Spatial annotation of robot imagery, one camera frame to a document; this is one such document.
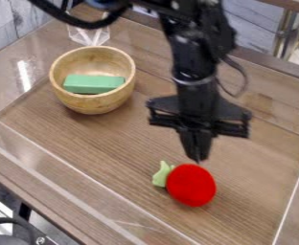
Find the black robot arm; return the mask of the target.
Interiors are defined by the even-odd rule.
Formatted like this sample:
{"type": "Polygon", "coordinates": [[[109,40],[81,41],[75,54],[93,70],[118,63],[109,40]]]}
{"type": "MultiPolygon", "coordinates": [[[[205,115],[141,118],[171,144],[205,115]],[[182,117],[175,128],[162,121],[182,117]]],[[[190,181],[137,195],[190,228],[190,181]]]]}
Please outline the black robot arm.
{"type": "Polygon", "coordinates": [[[210,156],[221,135],[250,136],[253,113],[230,102],[218,78],[224,62],[241,74],[244,67],[229,57],[236,31],[225,16],[222,0],[86,0],[97,9],[115,12],[134,5],[158,13],[173,55],[174,96],[147,101],[150,123],[179,134],[186,155],[197,162],[210,156]]]}

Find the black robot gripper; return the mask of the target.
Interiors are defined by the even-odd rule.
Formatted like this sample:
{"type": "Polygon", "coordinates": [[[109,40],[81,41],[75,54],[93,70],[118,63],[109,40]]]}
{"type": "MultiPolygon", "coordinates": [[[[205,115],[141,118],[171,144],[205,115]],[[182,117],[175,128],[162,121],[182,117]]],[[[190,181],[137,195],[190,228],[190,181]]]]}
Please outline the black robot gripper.
{"type": "Polygon", "coordinates": [[[209,158],[213,138],[218,135],[250,137],[253,113],[221,95],[218,86],[217,78],[178,82],[175,95],[150,99],[146,103],[150,123],[179,130],[186,154],[200,162],[209,158]],[[197,143],[196,130],[200,130],[197,143]]]}

